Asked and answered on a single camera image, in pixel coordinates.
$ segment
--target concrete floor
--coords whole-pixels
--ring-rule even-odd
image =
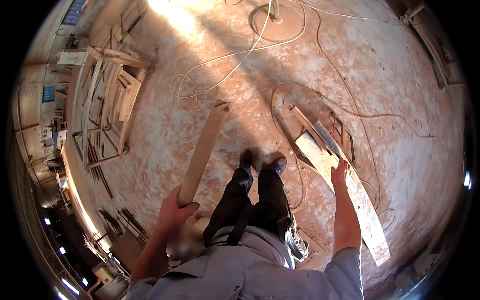
[[[300,202],[302,187],[294,158],[270,114],[272,92],[281,84],[299,83],[356,113],[341,78],[317,46],[316,12],[306,8],[306,30],[298,40],[252,52],[223,84],[199,96],[191,111],[181,109],[169,89],[174,75],[251,47],[257,36],[248,24],[249,15],[259,4],[267,3],[244,0],[227,6],[222,1],[176,0],[162,2],[164,14],[147,9],[122,45],[124,52],[154,69],[147,75],[133,109],[127,140],[130,152],[102,166],[113,199],[84,171],[71,167],[84,207],[99,228],[96,211],[104,209],[114,216],[117,207],[128,208],[145,228],[154,225],[162,199],[183,180],[216,99],[232,101],[233,105],[195,197],[201,204],[196,217],[213,212],[247,147],[258,149],[259,160],[268,161],[277,151],[287,156],[289,166],[282,177],[285,191],[291,207]],[[308,3],[330,12],[398,23],[381,0]],[[299,4],[285,0],[280,4],[302,16]],[[383,227],[388,227],[384,232],[391,258],[377,267],[368,249],[362,249],[362,280],[368,289],[389,277],[448,221],[462,183],[463,94],[457,87],[438,89],[430,59],[408,28],[322,12],[319,15],[318,39],[345,78],[360,113],[400,114],[418,134],[438,137],[418,138],[404,122],[394,118],[364,120],[378,183],[361,121],[332,107],[353,135],[359,177],[380,188],[379,193],[365,185],[374,204],[381,194],[377,212],[394,209],[379,216]],[[92,41],[95,34],[91,30]],[[270,44],[262,40],[258,46]],[[202,66],[190,76],[203,91],[223,78],[243,55]],[[184,87],[185,94],[192,92],[189,83]],[[194,100],[180,102],[192,108]],[[301,133],[301,126],[288,113],[290,104],[298,106],[311,122],[319,120],[326,110],[312,91],[292,84],[280,87],[274,98],[274,116],[294,137]],[[66,148],[69,165],[75,155],[73,147],[69,143]],[[332,251],[334,195],[317,173],[306,168],[302,174],[307,198],[295,215],[298,226],[325,249],[321,262],[312,266],[323,271]],[[256,191],[255,182],[250,192],[253,202],[258,200]]]

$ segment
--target round base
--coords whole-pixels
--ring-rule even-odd
[[[270,10],[270,18],[268,18],[262,38],[271,42],[286,42],[298,36],[302,30],[302,22],[300,16],[290,7],[279,6],[280,20],[273,20],[273,9]],[[253,30],[260,35],[267,18],[268,7],[264,7],[257,11],[253,16]]]

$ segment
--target blue window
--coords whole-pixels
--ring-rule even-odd
[[[63,19],[63,23],[66,25],[77,25],[80,16],[82,15],[82,6],[85,4],[85,0],[75,0],[72,6],[68,9],[68,12]]]
[[[43,88],[43,102],[53,102],[55,101],[55,87],[46,86]]]

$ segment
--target hand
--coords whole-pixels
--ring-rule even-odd
[[[200,207],[198,202],[192,202],[184,208],[178,205],[178,198],[180,194],[181,185],[177,186],[163,199],[158,220],[155,225],[156,230],[166,231],[168,234],[173,233],[180,228],[180,226],[187,221],[187,219],[195,213]]]
[[[336,169],[332,167],[331,181],[333,187],[342,187],[346,186],[345,179],[347,178],[347,173],[350,172],[350,165],[346,160],[340,158],[338,166]]]

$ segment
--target metal pole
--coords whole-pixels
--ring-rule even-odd
[[[278,7],[278,0],[273,0],[272,3],[273,3],[273,20],[275,22],[278,22],[280,21],[280,10]]]

